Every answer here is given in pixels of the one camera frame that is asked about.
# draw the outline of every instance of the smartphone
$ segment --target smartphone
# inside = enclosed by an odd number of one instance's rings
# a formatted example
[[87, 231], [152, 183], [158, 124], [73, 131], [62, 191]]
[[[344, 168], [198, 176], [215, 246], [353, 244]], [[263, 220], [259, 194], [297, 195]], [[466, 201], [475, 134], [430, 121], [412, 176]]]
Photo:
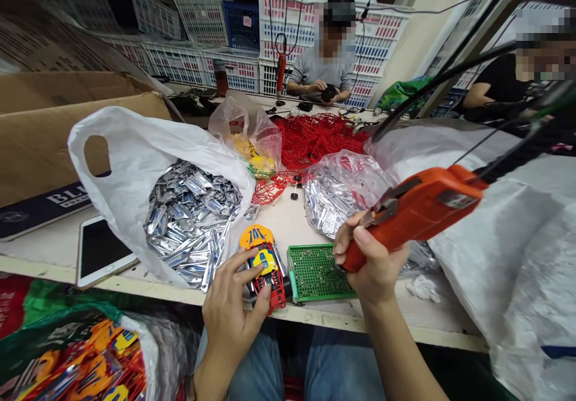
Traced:
[[80, 225], [76, 286], [88, 288], [138, 263], [138, 258], [118, 239], [102, 216]]

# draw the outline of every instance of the green tray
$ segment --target green tray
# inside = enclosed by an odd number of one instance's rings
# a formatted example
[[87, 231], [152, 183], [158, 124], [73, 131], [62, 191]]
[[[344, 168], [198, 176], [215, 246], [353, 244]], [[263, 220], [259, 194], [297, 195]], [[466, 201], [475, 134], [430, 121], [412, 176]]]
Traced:
[[334, 269], [333, 245], [288, 247], [295, 303], [355, 298], [346, 275]]

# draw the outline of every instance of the gray t-shirt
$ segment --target gray t-shirt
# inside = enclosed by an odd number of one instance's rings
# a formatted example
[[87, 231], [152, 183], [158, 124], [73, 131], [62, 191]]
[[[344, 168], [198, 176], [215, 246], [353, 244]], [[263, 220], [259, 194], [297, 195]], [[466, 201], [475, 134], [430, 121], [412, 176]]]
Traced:
[[[309, 85], [316, 80], [336, 86], [340, 91], [352, 90], [354, 83], [354, 63], [343, 58], [333, 59], [332, 63], [323, 63], [316, 55], [314, 47], [310, 47], [298, 56], [294, 70], [288, 78], [299, 85]], [[321, 92], [310, 92], [301, 95], [302, 98], [320, 102]]]

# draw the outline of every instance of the hand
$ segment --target hand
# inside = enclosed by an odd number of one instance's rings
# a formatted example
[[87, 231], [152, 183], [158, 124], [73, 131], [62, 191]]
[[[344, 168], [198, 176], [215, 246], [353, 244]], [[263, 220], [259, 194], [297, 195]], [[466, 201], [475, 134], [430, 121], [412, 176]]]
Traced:
[[364, 227], [358, 226], [364, 214], [365, 211], [355, 213], [339, 228], [334, 253], [336, 263], [344, 263], [350, 244], [350, 229], [354, 229], [354, 240], [366, 257], [366, 264], [358, 273], [348, 273], [348, 282], [358, 294], [362, 305], [381, 306], [395, 298], [394, 286], [402, 266], [406, 263], [410, 246], [405, 243], [398, 250], [389, 253]]
[[208, 332], [205, 357], [222, 355], [237, 367], [260, 331], [270, 308], [271, 286], [266, 285], [260, 291], [252, 311], [244, 310], [242, 291], [246, 283], [262, 272], [263, 265], [236, 272], [256, 254], [258, 249], [246, 251], [242, 248], [216, 270], [202, 307]]
[[338, 95], [340, 95], [340, 89], [338, 89], [336, 86], [334, 87], [334, 89], [336, 89], [336, 94], [334, 95], [334, 98], [332, 98], [329, 101], [325, 101], [323, 99], [320, 99], [320, 102], [324, 105], [332, 105], [337, 101]]
[[310, 86], [308, 86], [308, 92], [323, 92], [328, 85], [324, 80], [316, 80]]

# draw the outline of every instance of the yellow toy car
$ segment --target yellow toy car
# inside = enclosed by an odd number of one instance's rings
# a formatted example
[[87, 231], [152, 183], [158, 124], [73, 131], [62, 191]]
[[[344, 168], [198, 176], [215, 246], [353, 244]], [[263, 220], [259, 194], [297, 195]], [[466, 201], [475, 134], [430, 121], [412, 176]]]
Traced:
[[280, 255], [276, 249], [274, 236], [272, 232], [264, 226], [254, 224], [248, 227], [240, 237], [240, 246], [251, 250], [258, 248], [260, 252], [256, 257], [247, 262], [248, 268], [264, 264], [264, 269], [250, 283], [250, 299], [254, 304], [258, 293], [266, 284], [272, 286], [272, 295], [270, 296], [270, 310], [268, 314], [276, 308], [286, 306], [286, 298], [292, 295], [290, 288], [290, 279], [285, 273], [284, 267], [280, 260]]

